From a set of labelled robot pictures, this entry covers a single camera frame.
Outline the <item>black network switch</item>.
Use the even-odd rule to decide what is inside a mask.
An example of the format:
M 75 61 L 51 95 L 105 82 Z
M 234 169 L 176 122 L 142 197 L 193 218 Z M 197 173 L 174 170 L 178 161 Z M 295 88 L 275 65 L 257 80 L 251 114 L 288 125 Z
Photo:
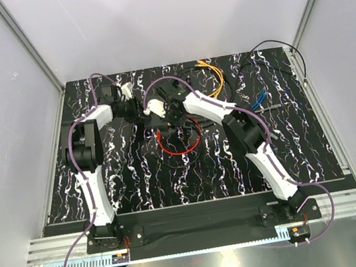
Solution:
M 157 130 L 166 130 L 169 127 L 169 124 L 166 120 L 163 120 L 159 115 L 155 113 L 151 113 L 149 116 L 146 117 L 144 123 L 145 129 L 153 130 L 156 132 Z

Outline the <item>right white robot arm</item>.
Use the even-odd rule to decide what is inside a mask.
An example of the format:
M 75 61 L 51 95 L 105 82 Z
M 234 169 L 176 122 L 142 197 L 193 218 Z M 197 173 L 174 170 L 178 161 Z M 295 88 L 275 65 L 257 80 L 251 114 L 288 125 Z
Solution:
M 169 122 L 192 114 L 221 124 L 230 147 L 255 164 L 269 182 L 279 204 L 278 216 L 288 221 L 300 219 L 308 198 L 274 154 L 267 125 L 249 106 L 216 100 L 187 83 L 178 85 L 176 79 L 157 90 L 162 109 L 153 108 L 153 112 Z

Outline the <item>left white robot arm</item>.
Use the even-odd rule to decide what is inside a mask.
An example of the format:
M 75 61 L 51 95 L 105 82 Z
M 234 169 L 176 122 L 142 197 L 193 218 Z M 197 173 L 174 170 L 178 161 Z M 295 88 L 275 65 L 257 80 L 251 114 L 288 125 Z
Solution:
M 89 111 L 61 127 L 62 157 L 75 174 L 90 212 L 90 223 L 84 232 L 91 244 L 102 243 L 113 250 L 122 245 L 124 235 L 104 185 L 100 130 L 115 118 L 136 122 L 143 116 L 133 87 L 132 82 L 105 85 L 102 98 Z

